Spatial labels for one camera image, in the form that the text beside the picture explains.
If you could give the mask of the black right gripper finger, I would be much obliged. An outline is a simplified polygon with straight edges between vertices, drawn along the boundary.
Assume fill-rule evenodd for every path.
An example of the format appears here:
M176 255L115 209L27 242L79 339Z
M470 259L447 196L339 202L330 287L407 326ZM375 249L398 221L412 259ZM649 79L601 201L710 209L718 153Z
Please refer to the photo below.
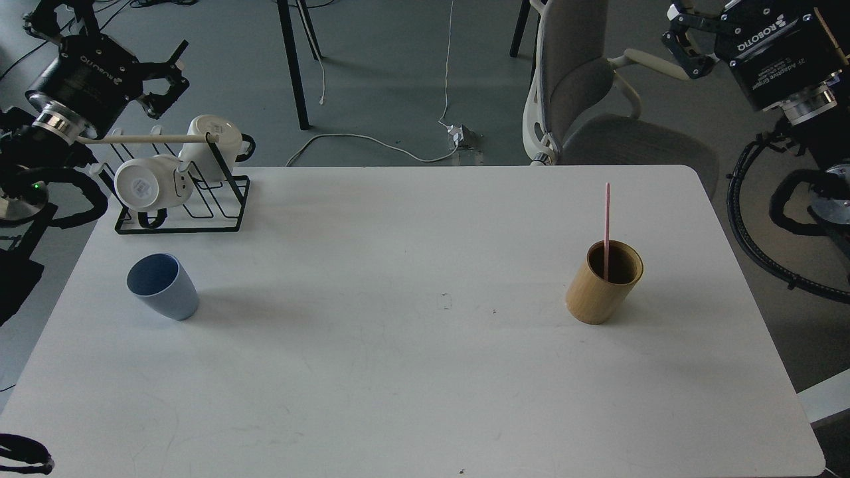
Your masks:
M668 30L662 34L661 40L691 79L704 78L719 63L715 57L697 48L688 31Z
M730 33L730 24L723 21L718 13L699 12L693 2L671 2L667 17L671 34L686 33L689 29L714 34Z

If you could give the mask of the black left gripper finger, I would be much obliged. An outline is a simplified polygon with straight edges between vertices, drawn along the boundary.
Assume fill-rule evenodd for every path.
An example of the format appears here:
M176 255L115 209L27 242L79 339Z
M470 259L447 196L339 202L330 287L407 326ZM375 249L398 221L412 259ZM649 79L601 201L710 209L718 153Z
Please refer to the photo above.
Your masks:
M173 54L164 62L140 62L136 64L136 72L141 78L182 78L183 64L180 58L189 42L182 40Z
M164 72L146 78L146 80L160 79L164 79L168 84L164 94L143 93L136 99L146 115L155 120L160 119L189 87L189 80L183 76L182 72Z

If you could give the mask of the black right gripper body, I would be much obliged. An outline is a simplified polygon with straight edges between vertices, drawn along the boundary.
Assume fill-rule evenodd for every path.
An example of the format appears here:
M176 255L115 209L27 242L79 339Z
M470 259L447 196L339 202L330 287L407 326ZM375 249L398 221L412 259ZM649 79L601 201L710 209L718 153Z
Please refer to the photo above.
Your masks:
M837 107L837 1L730 1L716 56L754 111L783 109L793 126Z

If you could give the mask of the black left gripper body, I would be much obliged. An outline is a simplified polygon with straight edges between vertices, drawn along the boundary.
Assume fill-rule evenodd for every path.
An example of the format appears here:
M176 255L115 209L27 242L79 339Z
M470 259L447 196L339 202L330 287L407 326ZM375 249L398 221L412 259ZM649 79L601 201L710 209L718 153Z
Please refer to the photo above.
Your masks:
M84 136L102 139L127 104L143 93L137 57L106 34L70 35L60 54L25 92L37 109L58 104L82 118Z

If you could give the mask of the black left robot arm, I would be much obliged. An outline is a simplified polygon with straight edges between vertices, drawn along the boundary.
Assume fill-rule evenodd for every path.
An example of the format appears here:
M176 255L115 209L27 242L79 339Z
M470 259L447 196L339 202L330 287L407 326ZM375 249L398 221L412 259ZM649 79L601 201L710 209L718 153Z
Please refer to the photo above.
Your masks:
M86 139L106 138L137 101L160 118L188 88L179 43L164 62L142 62L102 33L70 35L25 96L36 110L2 112L2 227L29 226L2 251L2 321L21 308L42 277L31 260L49 227L70 229L100 218L108 200L82 172L94 163Z

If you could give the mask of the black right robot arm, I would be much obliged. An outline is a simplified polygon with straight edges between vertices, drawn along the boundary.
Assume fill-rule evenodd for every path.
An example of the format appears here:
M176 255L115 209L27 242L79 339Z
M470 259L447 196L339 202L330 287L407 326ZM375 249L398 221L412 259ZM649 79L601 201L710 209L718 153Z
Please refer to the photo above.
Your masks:
M765 149L809 153L815 169L788 173L769 200L769 218L796 236L828 237L848 255L848 2L729 1L719 13L701 13L674 1L667 16L662 41L690 78L725 63L754 110L784 115L744 148L729 177L726 213L736 242L789 289L847 303L847 291L805 278L759 248L740 193Z

